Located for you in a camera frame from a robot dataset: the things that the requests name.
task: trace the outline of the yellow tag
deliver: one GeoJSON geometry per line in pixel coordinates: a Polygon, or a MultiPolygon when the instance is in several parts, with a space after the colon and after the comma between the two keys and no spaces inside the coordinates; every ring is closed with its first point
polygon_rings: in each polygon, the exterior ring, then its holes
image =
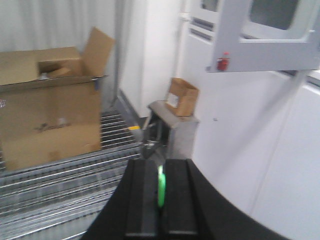
{"type": "Polygon", "coordinates": [[[128,129],[132,131],[132,130],[140,129],[140,127],[139,126],[130,126],[130,127],[128,127],[128,129]]]}

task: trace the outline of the open cardboard box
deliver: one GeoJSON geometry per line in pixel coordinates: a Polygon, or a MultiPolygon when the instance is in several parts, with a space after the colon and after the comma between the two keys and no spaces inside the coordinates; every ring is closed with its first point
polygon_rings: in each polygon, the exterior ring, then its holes
{"type": "Polygon", "coordinates": [[[101,96],[114,40],[93,28],[75,47],[0,52],[0,139],[8,170],[101,149],[101,96]],[[41,74],[50,78],[41,80],[41,74]]]}
{"type": "Polygon", "coordinates": [[[198,88],[182,78],[173,77],[165,105],[178,117],[191,116],[196,107],[198,94],[198,88]]]}

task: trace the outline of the green clip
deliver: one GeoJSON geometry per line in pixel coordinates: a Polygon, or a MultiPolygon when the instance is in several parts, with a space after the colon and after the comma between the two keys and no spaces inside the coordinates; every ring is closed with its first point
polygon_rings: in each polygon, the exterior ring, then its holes
{"type": "Polygon", "coordinates": [[[163,173],[163,166],[158,167],[158,207],[162,208],[165,204],[166,194],[166,175],[163,173]]]}

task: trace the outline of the metal stand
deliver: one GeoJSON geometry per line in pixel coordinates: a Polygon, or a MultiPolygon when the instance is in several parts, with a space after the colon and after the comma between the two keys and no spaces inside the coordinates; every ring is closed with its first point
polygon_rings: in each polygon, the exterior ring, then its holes
{"type": "Polygon", "coordinates": [[[166,146],[167,159],[190,159],[198,119],[194,116],[175,116],[163,100],[154,101],[149,108],[151,114],[143,127],[144,138],[166,146]]]}

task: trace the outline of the metal wire rack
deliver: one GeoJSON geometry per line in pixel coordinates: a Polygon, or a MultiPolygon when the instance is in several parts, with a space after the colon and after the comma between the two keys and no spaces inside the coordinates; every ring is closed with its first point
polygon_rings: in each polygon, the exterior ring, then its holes
{"type": "Polygon", "coordinates": [[[116,189],[138,143],[115,110],[101,117],[102,150],[0,173],[0,239],[76,240],[116,189]]]}

